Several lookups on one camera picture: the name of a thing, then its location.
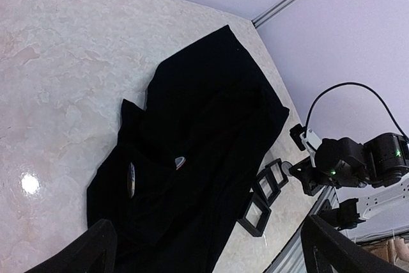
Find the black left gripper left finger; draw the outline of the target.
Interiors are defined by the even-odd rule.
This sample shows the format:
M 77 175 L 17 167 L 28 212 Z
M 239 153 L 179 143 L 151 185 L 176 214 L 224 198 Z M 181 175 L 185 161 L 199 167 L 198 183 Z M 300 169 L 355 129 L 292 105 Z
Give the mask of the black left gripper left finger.
M 113 272 L 117 234 L 101 219 L 71 244 L 29 272 Z

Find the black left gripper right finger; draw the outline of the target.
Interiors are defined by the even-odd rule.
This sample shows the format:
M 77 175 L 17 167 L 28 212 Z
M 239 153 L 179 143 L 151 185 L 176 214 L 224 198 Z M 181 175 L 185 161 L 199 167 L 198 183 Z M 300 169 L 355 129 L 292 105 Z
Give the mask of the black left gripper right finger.
M 363 250 L 317 215 L 304 224 L 308 273 L 396 273 L 404 270 Z

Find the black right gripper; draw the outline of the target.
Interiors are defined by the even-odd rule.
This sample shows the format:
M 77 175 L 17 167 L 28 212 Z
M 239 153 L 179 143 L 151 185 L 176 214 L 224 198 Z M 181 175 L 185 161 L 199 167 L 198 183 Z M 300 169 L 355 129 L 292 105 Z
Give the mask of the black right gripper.
M 334 160 L 331 158 L 319 158 L 316 167 L 313 167 L 312 159 L 307 157 L 289 168 L 291 176 L 302 184 L 304 194 L 315 196 L 323 187 L 338 189 L 335 180 L 330 179 L 329 166 Z

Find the yellow blue round brooch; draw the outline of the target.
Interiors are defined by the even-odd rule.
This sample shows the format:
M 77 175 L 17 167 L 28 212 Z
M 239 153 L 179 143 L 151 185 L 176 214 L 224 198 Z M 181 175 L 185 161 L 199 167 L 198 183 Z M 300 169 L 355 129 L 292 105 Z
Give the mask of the yellow blue round brooch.
M 132 199 L 135 194 L 135 167 L 131 162 L 128 163 L 127 191 L 128 197 Z

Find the black garment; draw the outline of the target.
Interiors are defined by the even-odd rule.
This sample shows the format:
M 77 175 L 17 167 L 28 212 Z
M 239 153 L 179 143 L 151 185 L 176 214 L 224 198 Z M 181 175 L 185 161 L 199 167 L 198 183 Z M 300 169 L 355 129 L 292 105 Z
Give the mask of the black garment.
M 288 116 L 228 26 L 161 62 L 145 108 L 123 101 L 117 144 L 87 189 L 88 224 L 108 219 L 117 233 L 115 271 L 211 272 Z

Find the red round brooch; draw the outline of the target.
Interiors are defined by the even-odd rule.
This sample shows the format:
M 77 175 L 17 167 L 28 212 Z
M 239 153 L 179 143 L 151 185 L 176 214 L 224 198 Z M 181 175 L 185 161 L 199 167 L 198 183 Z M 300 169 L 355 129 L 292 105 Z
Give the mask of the red round brooch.
M 179 170 L 184 165 L 185 161 L 186 161 L 186 158 L 183 156 L 175 158 L 174 162 L 175 162 L 176 170 Z

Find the green round brooch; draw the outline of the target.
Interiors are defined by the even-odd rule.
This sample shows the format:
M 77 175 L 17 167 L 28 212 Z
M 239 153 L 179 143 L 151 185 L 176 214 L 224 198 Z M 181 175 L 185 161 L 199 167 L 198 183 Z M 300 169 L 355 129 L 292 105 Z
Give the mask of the green round brooch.
M 293 167 L 293 165 L 288 162 L 288 161 L 282 161 L 281 163 L 281 169 L 282 172 L 286 175 L 286 176 L 292 176 L 292 174 L 290 173 L 290 169 Z

